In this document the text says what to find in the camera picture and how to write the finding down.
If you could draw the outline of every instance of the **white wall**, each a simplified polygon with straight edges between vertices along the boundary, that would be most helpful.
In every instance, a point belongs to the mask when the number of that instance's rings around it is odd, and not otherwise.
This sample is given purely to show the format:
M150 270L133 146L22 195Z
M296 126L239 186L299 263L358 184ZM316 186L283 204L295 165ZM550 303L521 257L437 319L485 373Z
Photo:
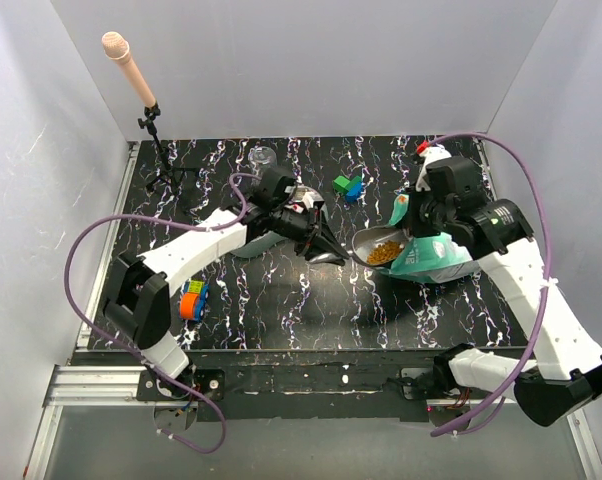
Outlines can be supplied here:
M554 275L602 345L602 0L559 0L489 133L532 165L550 217ZM488 153L497 193L536 222L513 162ZM602 398L586 414L602 456Z
M127 146L47 0L0 0L0 478L20 478L55 363L79 321L62 288L70 243L112 212ZM85 304L104 232L86 241Z
M169 138L485 131L556 0L52 0L128 140L142 105L106 59L117 30Z

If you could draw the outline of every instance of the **white bracket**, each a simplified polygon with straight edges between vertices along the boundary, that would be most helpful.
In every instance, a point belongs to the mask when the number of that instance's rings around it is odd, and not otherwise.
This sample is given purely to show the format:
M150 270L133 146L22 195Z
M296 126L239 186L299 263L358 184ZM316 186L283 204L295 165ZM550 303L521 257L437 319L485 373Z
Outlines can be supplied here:
M419 178L417 178L417 183L416 183L416 191L417 192L429 192L430 191L430 185L428 185L428 182L426 180L426 175L427 175L427 171L426 168L428 165L430 165L431 163L436 162L437 160L443 160L444 158L450 158L452 155L450 155L450 152L448 152L445 148L440 147L439 145L435 145L432 147L428 147L425 150L423 150L423 152L421 152L419 154L419 156L421 158L424 159L423 161L423 165L421 166L421 170L419 171Z
M224 225L237 218L227 210L215 210L199 227ZM166 274L170 297L195 273L219 257L245 245L247 227L241 223L219 231L189 231L155 250L142 253L143 263Z
M449 367L454 380L459 385L493 392L510 375L518 362L519 360L515 358L501 357L494 355L493 352L484 353L472 348L456 355L450 360ZM523 371L530 370L536 364L537 362L534 360L529 360ZM514 383L503 392L503 396L510 400L516 400Z

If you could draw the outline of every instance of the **blue block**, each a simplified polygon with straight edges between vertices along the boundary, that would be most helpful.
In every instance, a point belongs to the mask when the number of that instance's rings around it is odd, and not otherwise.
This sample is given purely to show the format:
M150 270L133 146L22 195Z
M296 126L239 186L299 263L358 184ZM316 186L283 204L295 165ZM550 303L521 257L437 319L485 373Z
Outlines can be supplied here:
M345 201L348 203L356 202L361 196L361 192L363 192L363 184L359 182L345 194Z
M208 301L208 285L204 285L201 289L201 293L199 294L199 300L197 300L197 304L194 307L194 320L200 322L203 320L203 312L205 308L205 304Z

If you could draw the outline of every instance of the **orange toy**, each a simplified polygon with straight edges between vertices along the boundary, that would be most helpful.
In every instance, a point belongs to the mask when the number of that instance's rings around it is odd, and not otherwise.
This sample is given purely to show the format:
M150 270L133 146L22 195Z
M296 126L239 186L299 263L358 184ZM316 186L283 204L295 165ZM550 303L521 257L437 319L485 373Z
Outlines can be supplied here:
M199 300L198 293L184 293L181 297L181 305L179 307L179 314L184 320L194 320L194 309Z

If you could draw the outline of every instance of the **beige microphone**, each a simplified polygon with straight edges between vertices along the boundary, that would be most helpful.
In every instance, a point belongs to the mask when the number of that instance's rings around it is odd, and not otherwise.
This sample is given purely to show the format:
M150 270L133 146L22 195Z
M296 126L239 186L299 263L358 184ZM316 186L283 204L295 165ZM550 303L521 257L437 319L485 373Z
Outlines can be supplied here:
M152 95L150 87L145 82L143 75L139 71L137 64L134 63L130 45L117 32L108 32L101 38L103 50L110 60L121 67L123 74L132 84L141 100L146 107L152 108L156 105L157 100Z

